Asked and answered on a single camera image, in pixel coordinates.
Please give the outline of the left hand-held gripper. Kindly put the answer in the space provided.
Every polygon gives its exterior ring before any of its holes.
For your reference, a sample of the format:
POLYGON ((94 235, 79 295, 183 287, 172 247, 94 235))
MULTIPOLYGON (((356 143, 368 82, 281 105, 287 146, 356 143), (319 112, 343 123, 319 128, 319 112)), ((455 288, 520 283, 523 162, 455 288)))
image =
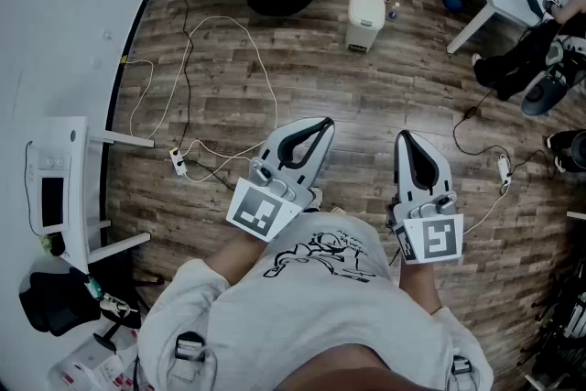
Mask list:
POLYGON ((226 220, 264 242, 286 229, 313 201, 309 190, 335 133, 329 117, 301 118, 274 130, 249 175, 237 181, 226 220), (301 159, 295 148, 310 140, 301 159))

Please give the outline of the small white trash bin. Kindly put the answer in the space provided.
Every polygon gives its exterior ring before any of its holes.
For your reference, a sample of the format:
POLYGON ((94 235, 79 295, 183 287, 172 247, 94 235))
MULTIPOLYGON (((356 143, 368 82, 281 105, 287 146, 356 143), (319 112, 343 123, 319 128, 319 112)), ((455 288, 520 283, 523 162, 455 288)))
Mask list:
POLYGON ((368 52, 384 24, 384 0, 350 0, 345 35, 346 48, 368 52))

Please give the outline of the person's right forearm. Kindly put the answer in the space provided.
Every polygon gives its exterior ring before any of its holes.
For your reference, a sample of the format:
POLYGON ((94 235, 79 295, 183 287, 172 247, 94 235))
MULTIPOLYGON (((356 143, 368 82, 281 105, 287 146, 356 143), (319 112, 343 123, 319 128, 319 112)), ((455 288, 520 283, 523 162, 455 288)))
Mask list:
POLYGON ((442 308, 435 285, 433 264, 408 265, 401 261, 399 288, 405 291, 422 309, 430 315, 442 308))

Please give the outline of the person's left forearm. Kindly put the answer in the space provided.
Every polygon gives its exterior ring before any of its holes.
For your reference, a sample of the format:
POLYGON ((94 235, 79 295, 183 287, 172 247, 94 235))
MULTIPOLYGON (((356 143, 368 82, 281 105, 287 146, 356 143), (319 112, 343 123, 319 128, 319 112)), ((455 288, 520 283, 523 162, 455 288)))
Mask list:
POLYGON ((251 234, 238 234, 203 262, 232 287, 253 268, 266 247, 265 241, 251 234))

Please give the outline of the person's left shoe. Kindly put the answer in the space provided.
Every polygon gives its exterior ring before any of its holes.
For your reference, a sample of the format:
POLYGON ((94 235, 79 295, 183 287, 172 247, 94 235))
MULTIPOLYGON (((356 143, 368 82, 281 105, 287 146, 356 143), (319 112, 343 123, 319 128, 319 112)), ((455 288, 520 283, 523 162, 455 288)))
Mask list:
POLYGON ((320 188, 311 187, 312 201, 305 208, 304 212, 319 212, 321 210, 323 194, 320 188))

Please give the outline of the white power strip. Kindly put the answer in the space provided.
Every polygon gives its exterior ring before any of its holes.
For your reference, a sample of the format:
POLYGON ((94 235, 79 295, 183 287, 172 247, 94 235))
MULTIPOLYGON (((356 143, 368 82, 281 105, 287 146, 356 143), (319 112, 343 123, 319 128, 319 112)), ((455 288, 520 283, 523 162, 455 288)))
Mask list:
POLYGON ((174 147, 169 151, 169 155, 173 167, 178 176, 183 177, 187 174, 187 167, 185 165, 184 157, 178 147, 174 147))
POLYGON ((509 158, 505 154, 499 156, 497 160, 497 169, 501 180, 501 186, 503 188, 508 188, 511 184, 511 165, 509 158))

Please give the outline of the grey white chair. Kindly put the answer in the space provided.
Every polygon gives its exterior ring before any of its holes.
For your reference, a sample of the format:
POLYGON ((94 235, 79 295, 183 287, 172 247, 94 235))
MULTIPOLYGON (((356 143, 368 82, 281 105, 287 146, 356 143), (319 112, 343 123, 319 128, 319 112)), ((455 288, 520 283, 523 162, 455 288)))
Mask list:
POLYGON ((554 108, 586 79, 586 38, 557 35, 550 43, 544 68, 522 93, 521 112, 540 116, 554 108))

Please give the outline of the black round equipment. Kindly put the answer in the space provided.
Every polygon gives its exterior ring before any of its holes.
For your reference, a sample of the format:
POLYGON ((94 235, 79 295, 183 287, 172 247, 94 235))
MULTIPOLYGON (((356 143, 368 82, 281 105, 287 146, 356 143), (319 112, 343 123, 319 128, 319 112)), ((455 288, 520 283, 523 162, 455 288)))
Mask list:
POLYGON ((554 164, 560 173, 586 172, 586 129, 559 132, 545 142, 555 154, 554 164))

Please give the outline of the person's grey printed shirt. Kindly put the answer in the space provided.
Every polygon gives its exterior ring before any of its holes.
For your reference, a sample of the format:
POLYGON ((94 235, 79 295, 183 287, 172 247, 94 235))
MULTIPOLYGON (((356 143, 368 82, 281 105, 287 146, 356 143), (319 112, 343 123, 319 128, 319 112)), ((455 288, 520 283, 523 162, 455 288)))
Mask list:
POLYGON ((232 287, 201 259, 181 266, 141 327, 138 357, 156 391, 273 391, 344 344, 439 391, 491 391, 494 382, 480 344, 447 307, 430 315, 399 288, 377 231, 330 212, 301 214, 232 287), (206 341, 203 363, 175 358, 186 331, 206 341), (451 374, 456 354, 470 374, 451 374))

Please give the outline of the black harness buckle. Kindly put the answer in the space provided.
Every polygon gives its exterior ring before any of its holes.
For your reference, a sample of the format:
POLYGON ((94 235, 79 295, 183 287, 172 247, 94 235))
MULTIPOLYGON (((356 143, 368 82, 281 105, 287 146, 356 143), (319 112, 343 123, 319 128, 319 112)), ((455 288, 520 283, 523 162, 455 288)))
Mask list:
POLYGON ((451 367, 451 374, 456 375, 465 375, 470 374, 472 372, 472 364, 471 362, 461 355, 454 355, 453 356, 453 363, 451 367))
POLYGON ((195 331, 183 332, 176 339, 174 355, 178 360, 203 363, 206 341, 195 331))

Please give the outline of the black metal rack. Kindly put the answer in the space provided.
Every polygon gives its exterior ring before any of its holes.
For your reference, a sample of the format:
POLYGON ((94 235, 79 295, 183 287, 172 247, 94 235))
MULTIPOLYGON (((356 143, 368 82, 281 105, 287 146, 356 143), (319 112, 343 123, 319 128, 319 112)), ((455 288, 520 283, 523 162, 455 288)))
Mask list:
POLYGON ((550 294, 533 303, 541 308, 536 341, 520 353, 519 367, 530 391, 586 391, 586 255, 566 274, 556 276, 550 294))

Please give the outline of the small white side table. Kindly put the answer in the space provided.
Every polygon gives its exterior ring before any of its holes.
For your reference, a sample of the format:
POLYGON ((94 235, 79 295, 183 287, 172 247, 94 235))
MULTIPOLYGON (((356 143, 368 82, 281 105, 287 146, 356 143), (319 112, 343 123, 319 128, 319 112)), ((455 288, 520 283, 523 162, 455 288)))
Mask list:
POLYGON ((69 225, 65 231, 55 233, 60 235, 63 240, 64 251, 60 254, 63 260, 87 274, 91 264, 132 249, 151 239, 151 234, 141 233, 105 247, 91 249, 89 243, 91 231, 108 228, 111 226, 111 222, 101 219, 93 222, 88 218, 86 163, 88 161, 88 147, 92 143, 120 143, 152 148, 155 145, 153 140, 91 127, 85 116, 42 118, 32 124, 32 131, 33 134, 25 138, 24 164, 25 149, 29 142, 37 147, 62 149, 71 158, 69 225))

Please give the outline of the white device with screen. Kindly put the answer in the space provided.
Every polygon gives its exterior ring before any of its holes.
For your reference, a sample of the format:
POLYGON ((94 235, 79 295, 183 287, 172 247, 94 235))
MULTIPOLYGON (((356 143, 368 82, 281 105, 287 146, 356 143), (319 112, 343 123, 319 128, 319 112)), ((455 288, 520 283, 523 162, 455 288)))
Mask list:
POLYGON ((62 149, 25 149, 25 193, 32 232, 44 236, 65 231, 69 225, 70 156, 62 149))

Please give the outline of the black bag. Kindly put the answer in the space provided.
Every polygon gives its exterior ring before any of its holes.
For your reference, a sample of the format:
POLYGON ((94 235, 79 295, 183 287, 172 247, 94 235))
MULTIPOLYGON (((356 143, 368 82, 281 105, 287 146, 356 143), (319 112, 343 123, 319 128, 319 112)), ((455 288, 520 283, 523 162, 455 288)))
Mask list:
POLYGON ((87 275, 71 267, 67 273, 33 272, 30 287, 19 299, 31 326, 60 337, 102 316, 98 301, 88 291, 87 275))

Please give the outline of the clear box with red labels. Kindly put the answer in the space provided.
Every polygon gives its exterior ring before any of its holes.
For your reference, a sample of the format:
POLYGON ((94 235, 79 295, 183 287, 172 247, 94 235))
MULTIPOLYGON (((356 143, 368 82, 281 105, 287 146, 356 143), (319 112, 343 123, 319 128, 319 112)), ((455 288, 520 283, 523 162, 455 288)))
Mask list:
POLYGON ((154 391, 137 358, 137 330, 122 326, 114 334, 115 352, 91 337, 48 373, 49 391, 154 391))

